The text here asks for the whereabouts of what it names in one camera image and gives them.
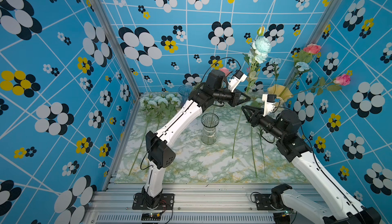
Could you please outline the light blue carnation stem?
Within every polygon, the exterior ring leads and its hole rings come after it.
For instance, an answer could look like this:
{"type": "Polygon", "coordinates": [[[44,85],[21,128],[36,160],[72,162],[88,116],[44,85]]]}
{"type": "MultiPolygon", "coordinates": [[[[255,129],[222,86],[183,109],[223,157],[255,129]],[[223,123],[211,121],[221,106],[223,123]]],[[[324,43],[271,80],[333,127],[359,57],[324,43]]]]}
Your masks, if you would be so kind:
{"type": "Polygon", "coordinates": [[[263,160],[263,172],[264,172],[264,176],[266,177],[265,155],[264,155],[264,150],[263,150],[263,140],[264,140],[263,129],[261,129],[261,128],[258,129],[258,136],[259,136],[260,148],[261,148],[262,160],[263,160]]]}

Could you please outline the pink rose stem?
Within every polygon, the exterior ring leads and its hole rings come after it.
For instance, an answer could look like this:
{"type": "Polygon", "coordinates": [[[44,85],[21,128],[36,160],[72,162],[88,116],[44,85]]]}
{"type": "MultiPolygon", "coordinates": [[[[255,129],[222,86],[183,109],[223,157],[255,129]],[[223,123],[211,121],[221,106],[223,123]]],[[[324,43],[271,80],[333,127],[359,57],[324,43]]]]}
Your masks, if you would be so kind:
{"type": "Polygon", "coordinates": [[[225,77],[227,77],[231,73],[231,71],[225,67],[220,68],[219,70],[225,74],[225,77]]]}

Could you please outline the clear glass vase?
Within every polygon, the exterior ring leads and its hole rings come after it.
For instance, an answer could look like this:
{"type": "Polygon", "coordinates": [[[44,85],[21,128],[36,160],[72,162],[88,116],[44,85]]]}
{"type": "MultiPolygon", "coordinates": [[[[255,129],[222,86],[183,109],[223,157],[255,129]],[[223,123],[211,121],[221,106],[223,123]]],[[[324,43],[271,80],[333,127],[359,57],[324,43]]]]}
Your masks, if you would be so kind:
{"type": "Polygon", "coordinates": [[[201,118],[203,125],[201,140],[204,144],[212,145],[216,143],[216,127],[219,124],[219,117],[214,113],[206,113],[201,118]]]}

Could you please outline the yellow ceramic vase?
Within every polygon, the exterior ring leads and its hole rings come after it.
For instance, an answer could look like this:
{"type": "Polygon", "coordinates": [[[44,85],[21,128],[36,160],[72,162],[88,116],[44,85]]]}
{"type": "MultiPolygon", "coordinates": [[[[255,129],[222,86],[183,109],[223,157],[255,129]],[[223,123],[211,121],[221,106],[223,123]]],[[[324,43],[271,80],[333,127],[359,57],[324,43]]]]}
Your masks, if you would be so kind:
{"type": "Polygon", "coordinates": [[[268,94],[275,94],[277,96],[275,100],[276,107],[283,105],[285,102],[287,102],[290,98],[294,96],[286,86],[277,84],[272,87],[269,87],[267,91],[268,94]]]}

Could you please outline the blue purple ribbed glass vase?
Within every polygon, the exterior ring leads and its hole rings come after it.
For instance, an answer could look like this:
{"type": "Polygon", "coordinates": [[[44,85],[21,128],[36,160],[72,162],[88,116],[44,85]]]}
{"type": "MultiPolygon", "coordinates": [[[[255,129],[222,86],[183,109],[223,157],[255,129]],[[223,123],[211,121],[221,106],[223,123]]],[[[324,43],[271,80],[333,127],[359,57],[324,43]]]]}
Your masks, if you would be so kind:
{"type": "Polygon", "coordinates": [[[192,90],[193,90],[193,87],[189,86],[189,85],[183,85],[183,86],[179,87],[178,93],[181,96],[181,102],[183,104],[188,100],[188,97],[191,94],[192,90]]]}

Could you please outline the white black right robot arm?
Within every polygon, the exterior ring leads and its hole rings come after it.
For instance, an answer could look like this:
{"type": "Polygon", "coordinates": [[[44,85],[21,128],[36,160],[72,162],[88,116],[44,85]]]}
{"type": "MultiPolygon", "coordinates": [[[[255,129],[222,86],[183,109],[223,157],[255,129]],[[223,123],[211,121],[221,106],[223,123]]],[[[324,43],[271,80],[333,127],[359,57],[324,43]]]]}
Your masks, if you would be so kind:
{"type": "Polygon", "coordinates": [[[242,111],[252,127],[260,127],[276,138],[279,152],[295,166],[322,197],[322,206],[299,194],[292,186],[281,184],[272,189],[272,205],[291,208],[315,224],[379,224],[381,216],[373,207],[365,207],[327,171],[311,147],[298,135],[301,121],[291,110],[276,118],[263,108],[243,106],[242,111]]]}

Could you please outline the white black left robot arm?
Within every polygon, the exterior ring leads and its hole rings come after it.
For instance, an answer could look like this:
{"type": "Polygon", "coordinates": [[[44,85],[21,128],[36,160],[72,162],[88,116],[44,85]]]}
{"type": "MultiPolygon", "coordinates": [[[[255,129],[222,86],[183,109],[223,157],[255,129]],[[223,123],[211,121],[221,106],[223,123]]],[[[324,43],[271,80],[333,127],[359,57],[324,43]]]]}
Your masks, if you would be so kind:
{"type": "Polygon", "coordinates": [[[161,203],[165,170],[176,157],[171,148],[181,133],[215,102],[235,107],[250,101],[248,95],[237,89],[246,79],[247,75],[240,70],[230,80],[223,71],[212,70],[206,82],[190,93],[184,106],[166,125],[146,134],[149,174],[140,194],[145,207],[155,209],[161,203]]]}

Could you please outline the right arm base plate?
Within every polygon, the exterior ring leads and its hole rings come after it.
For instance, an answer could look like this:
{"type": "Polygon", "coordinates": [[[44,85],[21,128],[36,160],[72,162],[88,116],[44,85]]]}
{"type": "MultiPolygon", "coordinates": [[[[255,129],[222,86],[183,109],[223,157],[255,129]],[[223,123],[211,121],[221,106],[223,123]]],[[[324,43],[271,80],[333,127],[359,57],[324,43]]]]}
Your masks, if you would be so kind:
{"type": "Polygon", "coordinates": [[[261,194],[261,193],[253,193],[252,201],[256,205],[257,210],[265,210],[265,211],[281,211],[283,208],[276,208],[272,205],[271,195],[261,194]]]}

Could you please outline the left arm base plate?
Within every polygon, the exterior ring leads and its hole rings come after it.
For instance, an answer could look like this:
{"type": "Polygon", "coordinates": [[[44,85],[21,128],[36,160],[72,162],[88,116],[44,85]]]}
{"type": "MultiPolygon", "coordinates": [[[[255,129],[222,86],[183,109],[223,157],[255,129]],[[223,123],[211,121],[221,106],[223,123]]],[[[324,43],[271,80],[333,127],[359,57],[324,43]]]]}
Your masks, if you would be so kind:
{"type": "Polygon", "coordinates": [[[156,197],[150,197],[146,193],[136,193],[133,200],[133,210],[172,210],[175,195],[161,193],[156,197]]]}

